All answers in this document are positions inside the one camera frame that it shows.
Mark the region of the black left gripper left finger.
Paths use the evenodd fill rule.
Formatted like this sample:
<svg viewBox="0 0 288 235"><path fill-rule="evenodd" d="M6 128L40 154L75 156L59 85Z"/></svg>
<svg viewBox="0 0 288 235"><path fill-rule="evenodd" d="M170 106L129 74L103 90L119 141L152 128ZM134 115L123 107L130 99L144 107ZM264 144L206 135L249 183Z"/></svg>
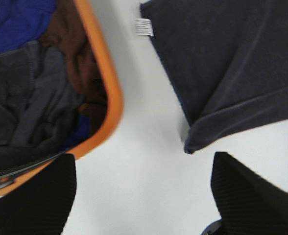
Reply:
<svg viewBox="0 0 288 235"><path fill-rule="evenodd" d="M60 235L76 189L74 156L64 154L0 198L0 235Z"/></svg>

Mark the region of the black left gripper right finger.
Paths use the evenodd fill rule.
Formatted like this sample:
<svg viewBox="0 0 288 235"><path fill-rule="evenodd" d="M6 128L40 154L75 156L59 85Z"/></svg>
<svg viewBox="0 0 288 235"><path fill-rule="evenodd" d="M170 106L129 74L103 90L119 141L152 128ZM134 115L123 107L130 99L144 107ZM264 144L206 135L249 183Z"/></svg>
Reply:
<svg viewBox="0 0 288 235"><path fill-rule="evenodd" d="M288 235L288 193L226 152L215 153L212 193L221 216L217 235Z"/></svg>

